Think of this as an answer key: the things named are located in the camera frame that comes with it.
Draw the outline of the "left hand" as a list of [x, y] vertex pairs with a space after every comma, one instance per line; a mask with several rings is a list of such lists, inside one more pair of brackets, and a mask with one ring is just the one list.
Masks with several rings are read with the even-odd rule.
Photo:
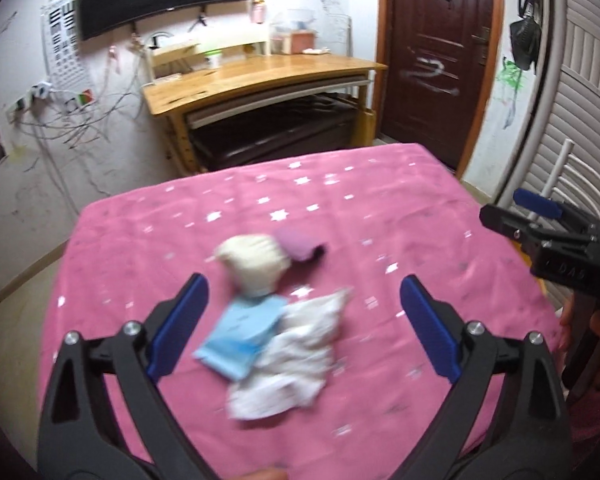
[[243, 474], [237, 480], [287, 480], [288, 474], [283, 469], [271, 467]]

